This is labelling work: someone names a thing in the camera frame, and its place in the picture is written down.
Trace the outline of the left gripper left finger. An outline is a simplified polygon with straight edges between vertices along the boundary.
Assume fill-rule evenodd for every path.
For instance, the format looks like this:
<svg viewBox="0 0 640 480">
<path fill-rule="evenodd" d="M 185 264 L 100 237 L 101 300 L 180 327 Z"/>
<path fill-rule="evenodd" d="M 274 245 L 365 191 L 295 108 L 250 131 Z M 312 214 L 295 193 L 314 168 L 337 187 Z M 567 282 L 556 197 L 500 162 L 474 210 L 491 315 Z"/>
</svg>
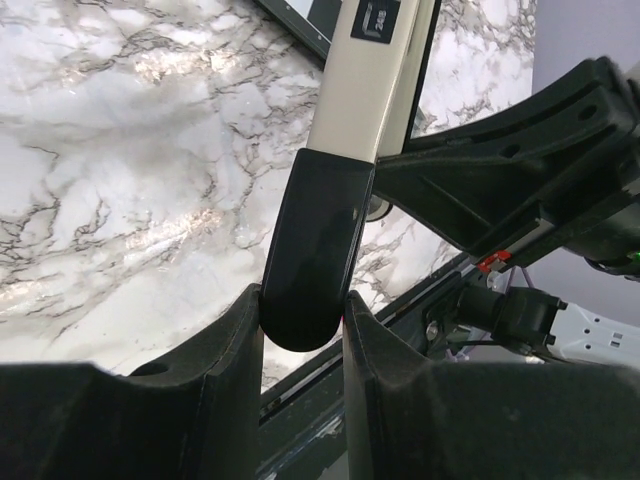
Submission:
<svg viewBox="0 0 640 480">
<path fill-rule="evenodd" d="M 5 479 L 251 479 L 263 336 L 257 285 L 127 376 L 89 363 L 1 368 Z"/>
</svg>

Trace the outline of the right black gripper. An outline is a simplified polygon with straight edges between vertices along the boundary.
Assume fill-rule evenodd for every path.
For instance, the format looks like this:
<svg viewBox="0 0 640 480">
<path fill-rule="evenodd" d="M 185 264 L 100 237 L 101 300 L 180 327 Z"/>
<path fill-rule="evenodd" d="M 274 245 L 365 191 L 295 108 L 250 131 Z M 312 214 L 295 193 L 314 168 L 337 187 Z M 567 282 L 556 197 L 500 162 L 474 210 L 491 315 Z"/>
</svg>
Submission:
<svg viewBox="0 0 640 480">
<path fill-rule="evenodd" d="M 377 196 L 486 273 L 565 248 L 639 277 L 639 86 L 587 59 L 527 100 L 412 140 L 378 162 Z"/>
</svg>

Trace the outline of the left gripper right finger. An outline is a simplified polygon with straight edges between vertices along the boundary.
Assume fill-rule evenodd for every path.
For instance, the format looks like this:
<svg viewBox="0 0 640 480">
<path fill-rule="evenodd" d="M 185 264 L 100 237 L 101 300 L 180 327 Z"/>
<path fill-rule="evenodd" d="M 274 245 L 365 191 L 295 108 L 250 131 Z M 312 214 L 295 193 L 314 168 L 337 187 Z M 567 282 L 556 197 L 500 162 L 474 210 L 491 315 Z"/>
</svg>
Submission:
<svg viewBox="0 0 640 480">
<path fill-rule="evenodd" d="M 433 362 L 358 294 L 346 401 L 353 479 L 635 479 L 639 375 L 604 365 Z"/>
</svg>

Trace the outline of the grey black stapler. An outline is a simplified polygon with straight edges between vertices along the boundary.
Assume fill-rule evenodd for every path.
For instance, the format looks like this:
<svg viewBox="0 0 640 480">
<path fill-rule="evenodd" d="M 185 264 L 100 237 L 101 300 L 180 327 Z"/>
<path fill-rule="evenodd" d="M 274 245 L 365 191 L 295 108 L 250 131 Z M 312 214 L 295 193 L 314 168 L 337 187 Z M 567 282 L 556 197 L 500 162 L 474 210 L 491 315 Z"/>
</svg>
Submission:
<svg viewBox="0 0 640 480">
<path fill-rule="evenodd" d="M 341 5 L 262 280 L 261 328 L 286 350 L 316 350 L 339 327 L 376 163 L 410 139 L 439 9 L 436 1 Z"/>
</svg>

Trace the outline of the black white chessboard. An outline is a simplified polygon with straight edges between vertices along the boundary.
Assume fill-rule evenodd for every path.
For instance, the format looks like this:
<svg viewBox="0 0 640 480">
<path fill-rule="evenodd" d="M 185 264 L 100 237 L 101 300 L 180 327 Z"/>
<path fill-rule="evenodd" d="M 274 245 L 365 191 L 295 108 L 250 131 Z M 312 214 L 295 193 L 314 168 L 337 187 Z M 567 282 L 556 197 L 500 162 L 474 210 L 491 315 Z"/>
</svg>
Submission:
<svg viewBox="0 0 640 480">
<path fill-rule="evenodd" d="M 255 0 L 323 65 L 336 27 L 340 0 Z"/>
</svg>

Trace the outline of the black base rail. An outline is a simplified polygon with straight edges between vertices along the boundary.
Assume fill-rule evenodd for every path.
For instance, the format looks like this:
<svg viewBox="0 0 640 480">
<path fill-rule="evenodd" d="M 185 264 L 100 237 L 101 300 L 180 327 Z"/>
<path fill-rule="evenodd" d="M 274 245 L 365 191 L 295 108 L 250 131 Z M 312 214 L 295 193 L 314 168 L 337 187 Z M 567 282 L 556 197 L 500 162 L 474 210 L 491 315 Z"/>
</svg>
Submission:
<svg viewBox="0 0 640 480">
<path fill-rule="evenodd" d="M 465 282 L 486 275 L 459 256 L 376 314 L 378 322 L 421 354 L 427 352 L 429 311 Z M 346 401 L 358 348 L 334 342 L 261 395 L 257 479 L 348 476 Z"/>
</svg>

